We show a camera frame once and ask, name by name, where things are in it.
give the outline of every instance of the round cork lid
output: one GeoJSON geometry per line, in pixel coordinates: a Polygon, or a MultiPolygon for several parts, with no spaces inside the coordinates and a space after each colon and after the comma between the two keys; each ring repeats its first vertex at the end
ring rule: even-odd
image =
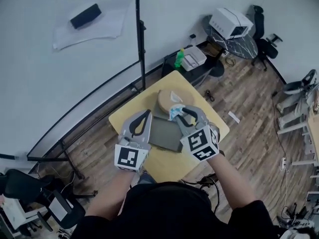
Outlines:
{"type": "Polygon", "coordinates": [[[173,105],[194,105],[194,97],[187,90],[163,89],[159,91],[158,104],[165,113],[169,114],[169,110],[173,105]]]}

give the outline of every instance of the green bottle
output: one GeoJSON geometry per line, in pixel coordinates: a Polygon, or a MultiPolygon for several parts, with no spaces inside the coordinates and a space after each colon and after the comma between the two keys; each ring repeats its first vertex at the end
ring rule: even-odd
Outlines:
{"type": "Polygon", "coordinates": [[[184,58],[184,49],[180,49],[180,51],[176,55],[176,60],[174,63],[175,68],[179,68],[184,58]]]}

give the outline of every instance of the black shirt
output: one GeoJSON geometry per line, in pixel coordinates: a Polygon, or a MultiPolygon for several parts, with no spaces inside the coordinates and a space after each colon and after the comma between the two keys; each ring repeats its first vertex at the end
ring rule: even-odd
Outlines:
{"type": "Polygon", "coordinates": [[[278,238],[262,201],[235,209],[226,224],[212,212],[205,192],[177,182],[133,187],[120,215],[111,221],[86,216],[72,235],[72,239],[190,237],[278,238]]]}

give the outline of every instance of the white box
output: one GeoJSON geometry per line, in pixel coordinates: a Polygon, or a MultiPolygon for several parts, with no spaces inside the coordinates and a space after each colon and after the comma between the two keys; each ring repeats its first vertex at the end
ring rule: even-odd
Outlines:
{"type": "Polygon", "coordinates": [[[186,71],[190,71],[205,63],[207,57],[196,46],[192,46],[184,50],[184,58],[182,60],[182,67],[186,71]]]}
{"type": "Polygon", "coordinates": [[[225,39],[244,37],[254,25],[242,13],[226,8],[215,9],[209,24],[225,39]]]}

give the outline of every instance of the small table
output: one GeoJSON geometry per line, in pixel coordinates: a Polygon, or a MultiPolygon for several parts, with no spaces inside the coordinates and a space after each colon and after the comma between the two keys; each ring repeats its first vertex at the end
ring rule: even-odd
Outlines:
{"type": "Polygon", "coordinates": [[[204,64],[194,68],[193,70],[186,71],[182,66],[179,68],[175,68],[175,60],[175,54],[165,58],[161,76],[164,77],[176,70],[179,71],[180,74],[182,74],[184,78],[187,79],[187,81],[190,82],[194,87],[199,86],[203,83],[216,63],[215,58],[207,56],[204,64]]]}
{"type": "MultiPolygon", "coordinates": [[[[207,118],[219,127],[220,141],[229,133],[229,127],[222,118],[178,71],[173,71],[160,79],[114,112],[109,117],[109,121],[116,132],[121,132],[123,122],[133,114],[145,109],[153,110],[159,90],[171,87],[185,89],[192,93],[195,99],[194,105],[201,108],[207,118]]],[[[152,146],[144,168],[157,182],[178,181],[198,164],[199,161],[185,153],[184,149],[182,153],[175,153],[152,146]]]]}
{"type": "MultiPolygon", "coordinates": [[[[212,15],[205,16],[201,22],[201,25],[205,33],[208,35],[207,40],[209,42],[216,43],[222,47],[222,49],[216,56],[216,60],[219,60],[224,50],[227,50],[228,52],[236,55],[237,57],[244,59],[253,59],[257,56],[257,44],[249,34],[245,35],[244,37],[226,40],[215,30],[215,28],[213,28],[209,24],[211,17],[212,15]]],[[[218,61],[217,66],[224,67],[220,61],[218,61]]]]}

